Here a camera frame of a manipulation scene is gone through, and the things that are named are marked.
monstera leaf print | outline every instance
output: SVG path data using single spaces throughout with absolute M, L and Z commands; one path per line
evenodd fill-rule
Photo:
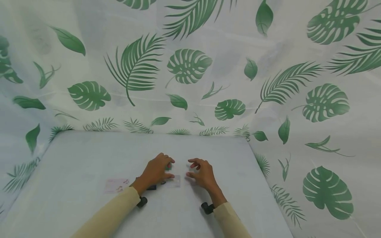
M 212 59 L 204 52 L 190 49 L 176 50 L 167 64 L 168 70 L 174 76 L 168 81 L 165 88 L 173 78 L 176 78 L 179 83 L 197 83 L 211 64 Z
M 186 5 L 167 6 L 167 8 L 178 10 L 179 13 L 167 15 L 166 17 L 169 18 L 176 17 L 177 21 L 165 24 L 166 28 L 164 28 L 168 30 L 164 36 L 173 36 L 174 39 L 178 37 L 181 32 L 183 32 L 181 38 L 185 35 L 188 36 L 205 24 L 217 6 L 218 0 L 181 0 L 177 2 L 182 2 Z M 224 0 L 221 0 L 216 20 L 221 12 L 223 3 Z
M 320 166 L 311 170 L 303 180 L 303 193 L 318 209 L 327 206 L 331 215 L 339 220 L 353 213 L 352 194 L 348 186 L 334 172 Z
M 306 82 L 311 82 L 307 77 L 316 77 L 319 75 L 317 72 L 322 70 L 319 64 L 312 65 L 313 63 L 314 62 L 305 62 L 291 66 L 279 76 L 276 75 L 272 81 L 268 79 L 262 86 L 262 102 L 259 104 L 255 113 L 257 113 L 258 109 L 264 102 L 276 102 L 283 105 L 287 101 L 287 98 L 291 98 L 291 93 L 299 93 L 298 84 L 306 86 Z
M 155 88 L 152 80 L 156 79 L 153 75 L 160 71 L 154 62 L 160 62 L 156 59 L 158 54 L 157 50 L 163 49 L 163 37 L 156 37 L 153 35 L 150 39 L 148 35 L 143 38 L 140 37 L 133 43 L 129 44 L 123 51 L 120 60 L 118 60 L 118 48 L 115 52 L 115 65 L 112 64 L 109 55 L 107 60 L 104 61 L 115 80 L 126 88 L 127 98 L 132 106 L 135 104 L 130 98 L 129 91 L 145 91 Z
M 298 107 L 304 106 L 303 116 L 307 120 L 318 122 L 347 113 L 349 111 L 347 100 L 347 95 L 339 87 L 326 83 L 309 91 L 306 98 L 308 104 Z
M 331 59 L 331 65 L 327 69 L 334 70 L 333 73 L 352 74 L 369 71 L 381 66 L 381 25 L 378 29 L 366 28 L 367 33 L 357 33 L 359 40 L 367 46 L 359 48 L 345 46 L 351 49 L 350 53 L 339 53 L 346 56 L 344 59 Z

leaf pattern curtain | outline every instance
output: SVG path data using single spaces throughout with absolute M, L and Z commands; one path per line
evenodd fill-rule
M 243 137 L 294 237 L 379 237 L 380 10 L 2 0 L 0 220 L 57 134 L 123 131 Z

hand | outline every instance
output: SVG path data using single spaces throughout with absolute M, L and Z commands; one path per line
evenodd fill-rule
M 131 184 L 131 187 L 134 187 L 140 196 L 149 186 L 158 184 L 164 179 L 174 178 L 173 174 L 165 173 L 165 167 L 169 162 L 174 163 L 174 160 L 163 153 L 158 154 L 148 162 L 142 175 Z

beige sleeve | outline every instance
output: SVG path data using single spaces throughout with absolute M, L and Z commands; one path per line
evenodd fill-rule
M 213 212 L 225 238 L 251 238 L 230 203 L 219 205 Z
M 111 199 L 72 238 L 109 238 L 127 214 L 140 202 L 138 192 L 129 187 Z

small card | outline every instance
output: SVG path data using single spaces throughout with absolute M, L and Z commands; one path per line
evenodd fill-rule
M 128 179 L 108 179 L 104 188 L 104 193 L 120 193 L 128 185 L 130 181 Z

